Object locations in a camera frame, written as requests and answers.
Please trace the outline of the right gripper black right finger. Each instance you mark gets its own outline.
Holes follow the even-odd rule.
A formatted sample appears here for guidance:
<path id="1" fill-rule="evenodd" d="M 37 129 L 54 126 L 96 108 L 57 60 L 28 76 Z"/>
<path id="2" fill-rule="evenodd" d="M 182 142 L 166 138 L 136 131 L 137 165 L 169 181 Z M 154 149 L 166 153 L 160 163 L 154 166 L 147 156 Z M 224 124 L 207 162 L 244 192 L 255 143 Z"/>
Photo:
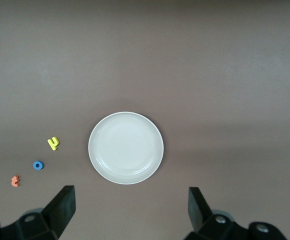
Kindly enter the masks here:
<path id="1" fill-rule="evenodd" d="M 198 187 L 188 189 L 188 215 L 193 228 L 186 240 L 285 240 L 274 225 L 254 221 L 244 228 L 226 211 L 212 210 Z"/>

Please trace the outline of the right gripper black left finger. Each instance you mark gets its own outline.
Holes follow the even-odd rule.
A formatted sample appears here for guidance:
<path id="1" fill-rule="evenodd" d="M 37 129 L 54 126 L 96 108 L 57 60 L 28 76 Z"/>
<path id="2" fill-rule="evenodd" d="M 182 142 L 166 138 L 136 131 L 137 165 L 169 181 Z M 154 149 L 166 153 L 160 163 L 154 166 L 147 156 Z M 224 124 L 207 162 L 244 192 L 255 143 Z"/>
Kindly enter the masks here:
<path id="1" fill-rule="evenodd" d="M 76 212 L 73 185 L 64 186 L 41 212 L 21 216 L 0 230 L 1 240 L 58 240 Z"/>

